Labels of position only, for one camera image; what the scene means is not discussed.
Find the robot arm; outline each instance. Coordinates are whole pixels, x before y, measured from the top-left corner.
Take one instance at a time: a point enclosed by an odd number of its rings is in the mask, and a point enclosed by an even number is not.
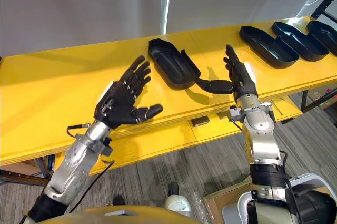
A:
[[[255,83],[245,65],[239,61],[234,49],[229,45],[226,46],[226,54],[228,57],[224,58],[224,62],[229,71],[233,85],[232,92],[237,104],[230,107],[228,118],[232,122],[243,123],[242,131],[246,138],[247,159],[254,185],[251,194],[256,204],[253,206],[253,211],[252,207],[248,211],[251,215],[249,219],[251,223],[257,223],[257,211],[274,209],[275,214],[283,216],[279,219],[280,223],[298,223],[300,216],[289,176],[285,173],[279,147],[273,135],[276,121],[271,108],[272,103],[259,101]],[[199,87],[219,94],[211,88],[206,89],[201,85]]]
[[[107,89],[98,102],[94,122],[85,134],[77,134],[61,166],[52,178],[34,206],[28,212],[23,223],[36,223],[64,214],[69,204],[81,191],[91,168],[99,155],[109,156],[113,129],[121,124],[137,124],[149,120],[163,111],[160,104],[149,108],[135,108],[136,98],[151,78],[149,62],[140,56],[125,71],[119,81]]]

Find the white robot part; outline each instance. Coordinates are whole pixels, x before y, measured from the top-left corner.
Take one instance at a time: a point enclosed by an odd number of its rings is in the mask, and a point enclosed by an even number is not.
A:
[[[192,208],[189,201],[181,195],[169,196],[165,202],[164,207],[168,210],[175,211],[188,217],[192,216]]]

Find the yellow table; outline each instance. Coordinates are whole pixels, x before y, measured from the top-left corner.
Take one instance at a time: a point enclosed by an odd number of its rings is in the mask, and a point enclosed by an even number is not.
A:
[[[283,20],[307,32],[308,17]],[[275,37],[273,21],[250,24]],[[300,59],[287,69],[274,69],[256,55],[239,37],[240,25],[168,34],[160,38],[186,49],[204,79],[228,79],[222,58],[231,44],[241,61],[251,63],[261,99],[269,100],[337,80],[337,57],[328,54],[318,62]],[[0,66],[1,153],[0,164],[10,164],[65,151],[73,142],[68,125],[91,122],[98,98],[111,80],[118,79],[139,55],[147,55],[153,37],[61,48],[4,58]],[[127,137],[163,126],[176,126],[188,119],[227,110],[231,95],[209,94],[197,86],[171,90],[153,70],[137,105],[161,103],[164,111],[152,121],[121,126],[111,135],[121,138],[127,152]],[[156,144],[162,152],[165,134]]]
[[[295,118],[302,114],[287,96],[273,99],[273,111],[277,121]],[[114,139],[110,144],[114,150],[113,153],[108,158],[102,157],[102,159],[108,162],[114,160],[115,163],[111,167],[114,169],[241,132],[228,121],[226,116],[223,118],[222,115],[211,114],[208,124],[197,127],[193,127],[190,121],[182,121]],[[54,169],[61,165],[65,153],[56,154]],[[100,173],[106,167],[107,164],[99,159],[90,174]]]

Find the black tray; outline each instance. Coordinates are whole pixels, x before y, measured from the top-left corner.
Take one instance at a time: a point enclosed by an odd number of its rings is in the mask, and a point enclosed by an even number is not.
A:
[[[274,39],[265,31],[253,26],[242,26],[240,36],[262,56],[262,59],[278,69],[289,67],[300,58],[280,36]]]
[[[334,28],[314,20],[310,21],[306,27],[334,55],[337,55],[337,31]]]
[[[201,75],[184,50],[180,53],[172,43],[160,38],[148,42],[148,54],[166,84],[174,90],[191,87],[195,76]]]
[[[319,61],[328,53],[328,49],[312,33],[305,35],[295,27],[283,22],[274,22],[272,30],[293,48],[300,56],[309,61]]]

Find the gray carpet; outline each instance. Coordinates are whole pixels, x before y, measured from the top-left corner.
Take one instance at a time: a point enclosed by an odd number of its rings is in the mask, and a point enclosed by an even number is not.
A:
[[[292,99],[300,102],[299,95]],[[324,111],[315,108],[288,124],[278,123],[275,137],[280,149],[289,154],[286,166],[290,175],[314,172],[337,188],[337,128]],[[203,196],[241,182],[248,174],[244,136],[239,134],[107,172],[76,210],[111,204],[117,194],[128,204],[162,206],[169,182],[176,181],[195,218],[211,223]],[[41,189],[0,186],[0,223],[18,223]]]

